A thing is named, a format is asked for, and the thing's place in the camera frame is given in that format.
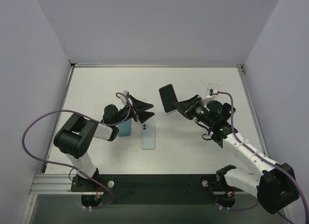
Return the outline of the light blue phone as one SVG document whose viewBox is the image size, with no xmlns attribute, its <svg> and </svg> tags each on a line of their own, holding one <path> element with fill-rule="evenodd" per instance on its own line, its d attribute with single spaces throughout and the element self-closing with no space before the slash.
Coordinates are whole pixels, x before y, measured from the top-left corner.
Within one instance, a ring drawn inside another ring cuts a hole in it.
<svg viewBox="0 0 309 224">
<path fill-rule="evenodd" d="M 141 148 L 143 150 L 155 149 L 155 135 L 156 135 L 155 124 L 144 124 L 142 126 Z"/>
</svg>

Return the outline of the beige cased phone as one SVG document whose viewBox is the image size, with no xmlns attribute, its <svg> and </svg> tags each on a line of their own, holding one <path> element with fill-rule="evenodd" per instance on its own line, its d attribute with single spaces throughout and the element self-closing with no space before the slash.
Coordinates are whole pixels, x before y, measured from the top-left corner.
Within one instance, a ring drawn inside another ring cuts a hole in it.
<svg viewBox="0 0 309 224">
<path fill-rule="evenodd" d="M 166 114 L 177 111 L 174 107 L 174 103 L 178 102 L 173 85 L 168 84 L 159 89 L 159 94 L 163 104 L 164 112 Z"/>
</svg>

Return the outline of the teal phone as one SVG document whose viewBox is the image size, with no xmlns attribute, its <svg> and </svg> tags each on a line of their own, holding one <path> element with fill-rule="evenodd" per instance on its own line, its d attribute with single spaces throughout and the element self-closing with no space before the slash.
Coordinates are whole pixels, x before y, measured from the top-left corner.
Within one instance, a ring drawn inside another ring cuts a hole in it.
<svg viewBox="0 0 309 224">
<path fill-rule="evenodd" d="M 118 125 L 118 136 L 127 137 L 131 135 L 131 119 Z"/>
</svg>

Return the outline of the clear phone case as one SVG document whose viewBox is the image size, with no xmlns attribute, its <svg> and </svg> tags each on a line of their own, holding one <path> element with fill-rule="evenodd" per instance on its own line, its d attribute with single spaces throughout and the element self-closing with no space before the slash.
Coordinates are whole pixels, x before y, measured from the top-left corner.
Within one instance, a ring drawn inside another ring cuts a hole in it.
<svg viewBox="0 0 309 224">
<path fill-rule="evenodd" d="M 218 91 L 220 90 L 220 86 L 213 83 L 208 83 L 203 100 L 216 100 L 218 97 Z"/>
</svg>

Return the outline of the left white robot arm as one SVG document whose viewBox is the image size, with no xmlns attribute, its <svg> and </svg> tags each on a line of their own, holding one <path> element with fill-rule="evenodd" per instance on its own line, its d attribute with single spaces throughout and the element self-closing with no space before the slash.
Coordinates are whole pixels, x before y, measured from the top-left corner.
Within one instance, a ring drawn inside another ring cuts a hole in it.
<svg viewBox="0 0 309 224">
<path fill-rule="evenodd" d="M 118 109 L 113 104 L 107 105 L 103 112 L 103 123 L 74 113 L 54 138 L 54 146 L 71 161 L 77 175 L 82 178 L 82 186 L 88 191 L 97 189 L 99 185 L 98 169 L 88 154 L 92 139 L 114 141 L 122 123 L 133 119 L 143 124 L 155 115 L 149 112 L 153 104 L 137 100 L 132 95 L 120 95 L 125 100 L 124 107 Z"/>
</svg>

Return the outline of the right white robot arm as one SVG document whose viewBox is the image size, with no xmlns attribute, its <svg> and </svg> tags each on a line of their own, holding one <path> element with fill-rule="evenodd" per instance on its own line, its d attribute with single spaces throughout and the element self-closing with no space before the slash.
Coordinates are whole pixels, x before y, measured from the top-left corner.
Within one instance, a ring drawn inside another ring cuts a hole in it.
<svg viewBox="0 0 309 224">
<path fill-rule="evenodd" d="M 271 214 L 290 205 L 300 197 L 293 168 L 268 158 L 245 140 L 233 126 L 233 104 L 211 100 L 204 104 L 199 95 L 174 102 L 173 107 L 188 120 L 203 123 L 211 140 L 241 161 L 250 174 L 228 165 L 217 171 L 217 180 L 224 186 L 236 187 L 257 198 Z"/>
</svg>

